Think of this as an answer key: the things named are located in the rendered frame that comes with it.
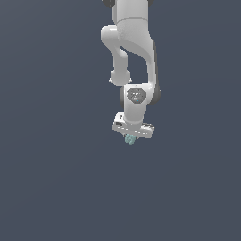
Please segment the small teal object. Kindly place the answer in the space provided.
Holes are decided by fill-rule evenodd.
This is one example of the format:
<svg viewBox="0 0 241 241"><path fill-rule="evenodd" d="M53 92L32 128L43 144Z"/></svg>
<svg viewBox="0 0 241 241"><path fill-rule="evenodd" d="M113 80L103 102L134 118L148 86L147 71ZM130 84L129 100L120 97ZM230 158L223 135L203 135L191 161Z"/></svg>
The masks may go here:
<svg viewBox="0 0 241 241"><path fill-rule="evenodd" d="M125 142L129 145L133 145L136 140L137 140L137 136L133 136L129 134L125 135Z"/></svg>

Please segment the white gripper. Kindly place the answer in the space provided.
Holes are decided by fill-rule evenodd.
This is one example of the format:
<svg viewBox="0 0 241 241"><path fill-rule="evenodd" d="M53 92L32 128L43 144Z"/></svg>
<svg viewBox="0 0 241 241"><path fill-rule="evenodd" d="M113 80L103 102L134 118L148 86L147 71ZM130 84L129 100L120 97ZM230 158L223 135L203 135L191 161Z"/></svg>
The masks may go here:
<svg viewBox="0 0 241 241"><path fill-rule="evenodd" d="M118 112L115 115L112 130L122 133L124 136L127 134L136 136L137 138L151 138L154 127L151 124L140 123L140 124L130 124L127 123L124 119L124 113Z"/></svg>

